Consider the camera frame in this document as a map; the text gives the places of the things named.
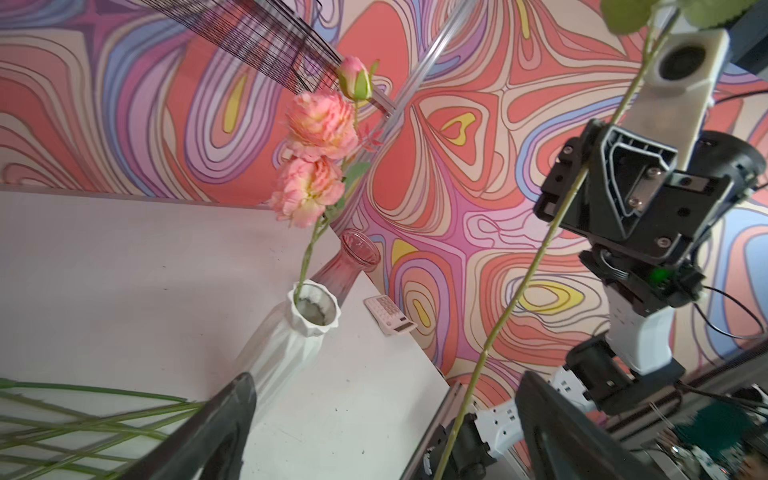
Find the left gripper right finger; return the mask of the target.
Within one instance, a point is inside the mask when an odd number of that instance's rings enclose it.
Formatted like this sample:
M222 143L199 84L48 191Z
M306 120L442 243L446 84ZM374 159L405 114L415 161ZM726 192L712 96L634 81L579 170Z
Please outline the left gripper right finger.
M664 477L623 449L538 374L523 375L515 402L535 478Z

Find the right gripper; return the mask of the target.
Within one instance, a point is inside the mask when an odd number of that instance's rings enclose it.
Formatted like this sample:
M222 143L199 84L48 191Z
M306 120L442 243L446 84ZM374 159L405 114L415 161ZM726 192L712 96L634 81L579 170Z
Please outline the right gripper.
M569 139L534 213L553 220L581 166L588 174L562 220L586 238L596 263L679 264L766 170L763 155L730 134L703 131L686 169L668 145L616 125L590 121Z

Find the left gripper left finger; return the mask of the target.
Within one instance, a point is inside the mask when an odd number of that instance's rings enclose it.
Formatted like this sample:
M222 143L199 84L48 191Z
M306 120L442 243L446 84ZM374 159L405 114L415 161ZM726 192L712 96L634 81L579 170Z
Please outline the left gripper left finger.
M243 372L123 479L238 479L257 406L253 377Z

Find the pink glass vase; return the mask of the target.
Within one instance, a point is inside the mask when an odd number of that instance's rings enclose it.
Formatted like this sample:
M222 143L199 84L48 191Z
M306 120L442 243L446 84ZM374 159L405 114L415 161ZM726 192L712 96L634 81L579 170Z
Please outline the pink glass vase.
M360 273L372 272L381 262L381 253L360 230L346 229L340 237L340 249L311 277L335 296L342 306Z

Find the pink carnation flower stem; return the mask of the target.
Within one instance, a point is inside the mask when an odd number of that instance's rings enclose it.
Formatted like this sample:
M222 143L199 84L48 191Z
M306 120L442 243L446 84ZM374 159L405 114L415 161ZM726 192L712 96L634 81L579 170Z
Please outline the pink carnation flower stem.
M357 157L376 146L377 139L360 128L360 110L373 101L379 65L378 60L366 65L355 56L345 58L335 70L336 90L300 93L286 112L287 158L267 205L279 221L311 230L292 294L295 302L308 279L315 244L343 213L370 168Z

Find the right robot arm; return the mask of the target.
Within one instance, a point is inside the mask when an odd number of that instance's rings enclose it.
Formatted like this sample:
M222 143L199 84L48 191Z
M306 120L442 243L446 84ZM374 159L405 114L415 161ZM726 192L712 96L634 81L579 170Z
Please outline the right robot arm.
M587 415L627 412L680 380L684 368L668 339L675 311L703 289L694 256L766 169L758 150L733 135L704 130L692 140L685 157L669 140L593 120L565 143L534 212L553 219L578 170L587 168L562 226L589 242L579 259L606 289L608 330L572 348L549 379L525 374L516 399L465 415L455 442L448 439L454 423L440 408L405 478L441 472L447 479L481 479L523 440L533 449L535 471L547 479L644 473Z

